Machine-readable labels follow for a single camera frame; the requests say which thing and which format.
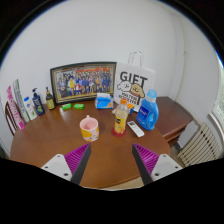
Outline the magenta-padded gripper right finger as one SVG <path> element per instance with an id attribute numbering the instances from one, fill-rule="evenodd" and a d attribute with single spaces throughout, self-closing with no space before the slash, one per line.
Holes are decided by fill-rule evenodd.
<path id="1" fill-rule="evenodd" d="M 169 155 L 158 155 L 137 143 L 132 145 L 132 154 L 144 185 L 182 169 Z"/>

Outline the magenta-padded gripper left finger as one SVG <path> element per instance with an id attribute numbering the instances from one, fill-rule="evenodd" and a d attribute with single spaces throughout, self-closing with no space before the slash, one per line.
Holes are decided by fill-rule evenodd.
<path id="1" fill-rule="evenodd" d="M 66 155 L 56 154 L 42 169 L 79 185 L 90 155 L 91 144 L 87 143 Z"/>

